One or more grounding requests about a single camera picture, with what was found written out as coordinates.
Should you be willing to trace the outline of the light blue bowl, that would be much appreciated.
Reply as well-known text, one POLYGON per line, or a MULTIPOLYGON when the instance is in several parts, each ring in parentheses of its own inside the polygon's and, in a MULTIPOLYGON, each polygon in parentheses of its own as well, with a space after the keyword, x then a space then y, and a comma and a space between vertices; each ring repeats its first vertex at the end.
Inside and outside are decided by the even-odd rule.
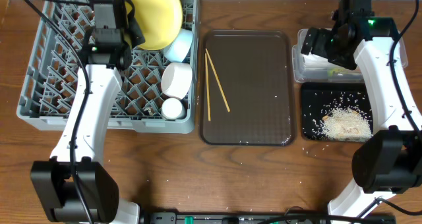
POLYGON ((180 29, 174 41, 164 48, 164 57, 176 63, 181 63, 187 56, 193 42, 193 32, 180 29))

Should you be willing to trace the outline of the green snack wrapper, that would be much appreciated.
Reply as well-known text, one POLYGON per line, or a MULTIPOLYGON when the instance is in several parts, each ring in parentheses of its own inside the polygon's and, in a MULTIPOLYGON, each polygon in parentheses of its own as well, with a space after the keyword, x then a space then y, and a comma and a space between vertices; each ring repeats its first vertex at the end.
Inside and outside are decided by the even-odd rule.
POLYGON ((358 78, 362 77, 360 70, 347 70, 347 69, 331 69, 328 71, 328 77, 330 78, 358 78))

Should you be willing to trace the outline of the yellow plate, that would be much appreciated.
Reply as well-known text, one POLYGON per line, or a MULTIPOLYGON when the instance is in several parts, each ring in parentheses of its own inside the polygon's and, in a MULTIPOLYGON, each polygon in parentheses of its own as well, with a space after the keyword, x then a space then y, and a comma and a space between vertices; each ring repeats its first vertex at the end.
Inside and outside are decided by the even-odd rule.
POLYGON ((138 46, 147 50, 167 47, 177 37, 183 22, 180 0, 131 0, 135 18, 145 42, 138 46))

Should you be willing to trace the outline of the wooden chopstick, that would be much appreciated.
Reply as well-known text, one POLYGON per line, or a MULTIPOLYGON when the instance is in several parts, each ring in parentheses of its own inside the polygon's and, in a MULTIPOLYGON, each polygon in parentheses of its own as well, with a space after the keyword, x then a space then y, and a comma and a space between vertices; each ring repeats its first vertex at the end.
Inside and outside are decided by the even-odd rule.
POLYGON ((210 89, 209 89, 209 75, 208 75, 208 54, 205 52, 205 80, 206 80, 206 104, 207 104, 207 115, 208 121, 211 121, 211 110, 210 110, 210 89))
POLYGON ((220 79, 219 79, 219 77, 218 77, 218 73, 216 72, 216 69, 215 69, 215 66, 214 66, 214 63, 213 63, 213 61, 212 61, 212 59, 211 59, 211 57, 210 57, 210 53, 209 53, 209 51, 208 51, 207 49, 205 49, 205 52, 207 52, 207 54, 208 54, 208 63, 210 63, 210 64, 211 64, 211 69, 212 69, 212 71, 213 71, 213 73, 214 73, 214 77, 215 77, 215 79, 216 79, 216 82, 217 82, 217 85, 218 85, 218 87, 219 87, 219 90, 220 90, 221 96, 222 96, 222 98, 223 98, 223 101, 224 101, 224 103, 225 103, 226 109, 227 109, 227 111, 228 111, 228 112, 230 112, 231 110, 230 110, 229 104, 228 104, 228 102, 227 102, 226 95, 225 95, 224 90, 223 90, 223 88, 222 88, 222 85, 221 85, 220 79))

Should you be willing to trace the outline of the white paper cup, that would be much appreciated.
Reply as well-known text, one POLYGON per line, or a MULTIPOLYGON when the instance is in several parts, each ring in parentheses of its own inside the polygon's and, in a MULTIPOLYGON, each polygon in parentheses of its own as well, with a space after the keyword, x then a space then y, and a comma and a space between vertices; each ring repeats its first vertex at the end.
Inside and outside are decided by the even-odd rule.
POLYGON ((168 98, 162 103, 162 117, 166 120, 183 119, 186 115, 183 104, 176 98, 168 98))

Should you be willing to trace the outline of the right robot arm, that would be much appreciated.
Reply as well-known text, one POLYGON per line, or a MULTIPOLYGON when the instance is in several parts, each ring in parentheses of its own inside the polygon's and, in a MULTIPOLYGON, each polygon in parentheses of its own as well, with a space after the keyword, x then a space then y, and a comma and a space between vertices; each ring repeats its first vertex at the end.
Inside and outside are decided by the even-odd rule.
POLYGON ((421 112, 402 66, 393 18, 377 17, 371 0, 339 0, 331 29, 310 28, 301 53, 359 69, 373 115, 373 136, 353 155, 353 178, 328 203, 323 223, 367 223, 379 204, 421 185, 421 112))

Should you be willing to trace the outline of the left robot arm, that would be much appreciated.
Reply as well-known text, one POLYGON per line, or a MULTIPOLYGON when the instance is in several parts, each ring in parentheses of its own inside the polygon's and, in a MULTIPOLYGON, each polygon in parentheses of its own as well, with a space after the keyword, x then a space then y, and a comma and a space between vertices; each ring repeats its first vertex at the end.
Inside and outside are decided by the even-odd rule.
POLYGON ((104 142, 111 109, 144 42, 131 0, 87 0, 95 24, 73 49, 76 94, 65 129, 47 161, 32 164, 30 178, 51 222, 140 223, 141 208, 119 195, 104 169, 104 142))

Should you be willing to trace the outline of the white paper napkin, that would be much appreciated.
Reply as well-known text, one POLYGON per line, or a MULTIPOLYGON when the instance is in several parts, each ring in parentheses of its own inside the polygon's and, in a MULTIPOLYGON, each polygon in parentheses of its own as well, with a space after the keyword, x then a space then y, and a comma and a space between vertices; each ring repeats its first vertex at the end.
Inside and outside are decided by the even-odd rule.
POLYGON ((312 53, 308 55, 302 54, 303 64, 305 67, 332 67, 333 64, 328 62, 328 59, 313 55, 312 53))

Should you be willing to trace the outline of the white pink bowl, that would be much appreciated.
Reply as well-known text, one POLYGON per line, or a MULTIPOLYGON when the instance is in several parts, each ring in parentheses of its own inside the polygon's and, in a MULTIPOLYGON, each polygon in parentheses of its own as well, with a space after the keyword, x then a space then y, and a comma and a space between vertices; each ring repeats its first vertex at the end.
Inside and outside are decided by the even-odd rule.
POLYGON ((177 99, 183 99, 191 87, 193 81, 193 70, 187 63, 170 63, 161 81, 162 92, 177 99))

